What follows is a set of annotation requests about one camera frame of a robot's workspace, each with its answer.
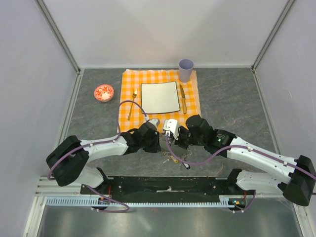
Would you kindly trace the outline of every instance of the gray countertop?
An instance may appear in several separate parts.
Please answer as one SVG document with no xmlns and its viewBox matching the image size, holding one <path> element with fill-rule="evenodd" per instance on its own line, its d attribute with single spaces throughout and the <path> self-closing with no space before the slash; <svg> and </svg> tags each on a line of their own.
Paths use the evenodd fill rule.
<svg viewBox="0 0 316 237">
<path fill-rule="evenodd" d="M 213 128 L 235 133 L 242 139 L 274 151 L 259 93 L 250 68 L 198 68 L 197 82 L 202 117 Z M 122 73 L 125 69 L 88 69 L 84 71 L 70 122 L 68 136 L 94 140 L 116 134 Z M 97 101 L 93 92 L 101 84 L 114 87 L 114 98 Z M 210 156 L 202 147 L 190 147 L 187 160 L 202 161 Z M 161 153 L 139 151 L 126 156 L 112 156 L 94 161 L 108 175 L 125 176 L 214 176 L 227 177 L 233 168 L 259 171 L 248 164 L 216 157 L 203 166 L 187 170 L 182 164 L 166 161 Z"/>
</svg>

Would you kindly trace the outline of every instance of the fork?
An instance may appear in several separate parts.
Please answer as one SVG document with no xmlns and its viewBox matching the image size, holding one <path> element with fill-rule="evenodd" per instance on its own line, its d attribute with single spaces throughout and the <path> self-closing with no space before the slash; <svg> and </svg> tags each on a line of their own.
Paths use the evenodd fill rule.
<svg viewBox="0 0 316 237">
<path fill-rule="evenodd" d="M 135 88 L 135 89 L 133 90 L 133 101 L 135 100 L 136 96 L 137 96 L 137 89 Z M 133 104 L 134 104 L 134 103 L 132 103 L 132 105 L 130 106 L 130 111 L 129 111 L 129 115 L 128 115 L 128 119 L 127 119 L 128 121 L 130 120 L 130 116 L 131 116 L 131 114 L 132 114 Z"/>
</svg>

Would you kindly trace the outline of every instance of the plastic cup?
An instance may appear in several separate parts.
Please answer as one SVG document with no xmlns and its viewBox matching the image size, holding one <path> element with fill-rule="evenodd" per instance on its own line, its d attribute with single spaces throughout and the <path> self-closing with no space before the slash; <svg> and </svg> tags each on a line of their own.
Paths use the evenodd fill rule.
<svg viewBox="0 0 316 237">
<path fill-rule="evenodd" d="M 183 59 L 179 63 L 179 75 L 180 81 L 187 83 L 190 80 L 190 76 L 193 70 L 193 62 L 189 59 Z"/>
</svg>

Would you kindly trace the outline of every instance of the small bowl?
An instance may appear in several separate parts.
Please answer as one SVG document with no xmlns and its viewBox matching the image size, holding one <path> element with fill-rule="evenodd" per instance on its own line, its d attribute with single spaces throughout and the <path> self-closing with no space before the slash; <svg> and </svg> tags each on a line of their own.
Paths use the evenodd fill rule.
<svg viewBox="0 0 316 237">
<path fill-rule="evenodd" d="M 107 102 L 114 96 L 114 89 L 111 85 L 100 85 L 94 90 L 94 97 L 101 102 Z"/>
</svg>

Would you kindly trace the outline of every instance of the knife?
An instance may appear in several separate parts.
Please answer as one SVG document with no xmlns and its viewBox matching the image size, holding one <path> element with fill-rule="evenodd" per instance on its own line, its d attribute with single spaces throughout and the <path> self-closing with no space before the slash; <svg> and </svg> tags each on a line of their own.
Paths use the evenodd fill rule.
<svg viewBox="0 0 316 237">
<path fill-rule="evenodd" d="M 182 85 L 180 85 L 180 90 L 181 90 L 181 96 L 182 96 L 183 113 L 186 114 L 187 113 L 186 96 L 184 94 Z"/>
</svg>

